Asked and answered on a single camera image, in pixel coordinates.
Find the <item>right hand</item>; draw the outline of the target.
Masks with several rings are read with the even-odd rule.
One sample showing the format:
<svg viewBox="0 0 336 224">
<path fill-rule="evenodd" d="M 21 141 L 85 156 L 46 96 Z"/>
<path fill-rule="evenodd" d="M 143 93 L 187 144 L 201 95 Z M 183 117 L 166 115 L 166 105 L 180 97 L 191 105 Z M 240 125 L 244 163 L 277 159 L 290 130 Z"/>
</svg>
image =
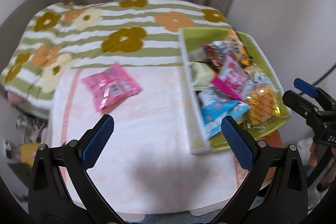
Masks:
<svg viewBox="0 0 336 224">
<path fill-rule="evenodd" d="M 318 147 L 315 142 L 312 143 L 310 147 L 310 157 L 308 160 L 308 165 L 313 168 L 311 174 L 307 178 L 307 186 L 311 187 L 314 182 L 319 180 L 319 176 L 323 174 L 327 168 L 331 158 L 335 156 L 335 148 L 327 148 L 322 156 L 318 155 Z M 319 180 L 316 189 L 319 192 L 324 192 L 327 190 L 333 181 L 335 180 L 335 161 L 332 166 L 328 168 L 323 178 Z"/>
</svg>

